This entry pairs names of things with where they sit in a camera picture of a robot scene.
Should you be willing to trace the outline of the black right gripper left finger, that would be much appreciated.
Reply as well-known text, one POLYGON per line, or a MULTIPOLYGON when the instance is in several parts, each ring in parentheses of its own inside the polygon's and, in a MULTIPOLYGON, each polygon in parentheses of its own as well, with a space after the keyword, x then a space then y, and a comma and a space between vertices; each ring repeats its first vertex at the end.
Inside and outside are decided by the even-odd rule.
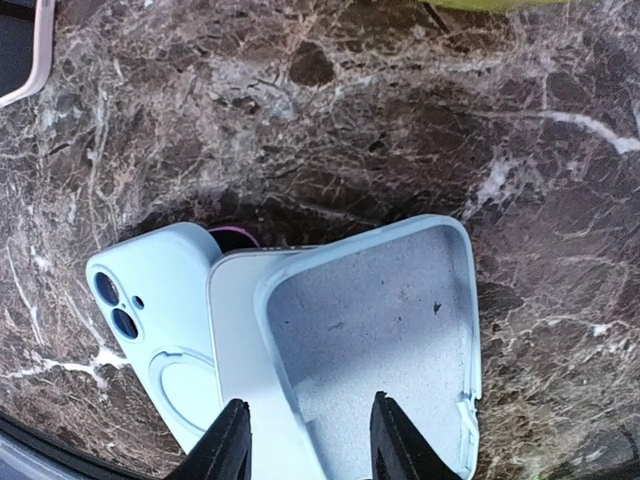
POLYGON ((250 478, 250 409, 241 399, 227 403, 187 458, 169 474, 170 480, 250 478))

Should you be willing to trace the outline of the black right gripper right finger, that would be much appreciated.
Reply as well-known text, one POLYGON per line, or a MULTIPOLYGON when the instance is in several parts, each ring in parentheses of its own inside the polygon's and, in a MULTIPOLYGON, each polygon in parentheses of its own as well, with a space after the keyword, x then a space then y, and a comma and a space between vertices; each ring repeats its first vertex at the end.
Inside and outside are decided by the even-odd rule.
POLYGON ((440 459, 396 400, 379 391, 370 417, 374 479, 449 479, 440 459))

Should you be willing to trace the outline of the grey-blue phone case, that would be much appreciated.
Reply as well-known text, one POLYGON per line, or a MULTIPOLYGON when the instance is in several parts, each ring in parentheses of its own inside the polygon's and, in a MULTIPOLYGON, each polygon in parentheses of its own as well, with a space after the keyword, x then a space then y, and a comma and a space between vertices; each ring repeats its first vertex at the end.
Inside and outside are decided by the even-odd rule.
POLYGON ((380 391, 456 476, 474 476, 479 308, 459 221, 415 216, 279 260, 254 308, 303 446, 302 478, 371 476, 380 391))

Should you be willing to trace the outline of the pink phone case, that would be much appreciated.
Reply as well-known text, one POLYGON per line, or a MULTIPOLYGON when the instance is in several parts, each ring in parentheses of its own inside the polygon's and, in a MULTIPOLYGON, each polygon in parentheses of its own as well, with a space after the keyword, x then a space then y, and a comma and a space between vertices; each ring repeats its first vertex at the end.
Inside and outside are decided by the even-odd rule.
POLYGON ((28 80, 22 87, 8 95, 1 96, 2 108, 40 91, 51 71, 55 1, 2 1, 1 14, 10 8, 18 8, 19 6, 35 11, 32 69, 28 80))

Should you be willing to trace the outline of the black phone light-blue edge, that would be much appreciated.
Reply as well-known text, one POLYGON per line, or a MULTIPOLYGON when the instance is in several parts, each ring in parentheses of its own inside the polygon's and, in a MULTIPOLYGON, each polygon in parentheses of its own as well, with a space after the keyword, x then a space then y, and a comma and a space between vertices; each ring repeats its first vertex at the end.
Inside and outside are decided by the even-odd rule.
POLYGON ((28 80, 33 62, 35 11, 10 8, 1 14, 1 96, 28 80))

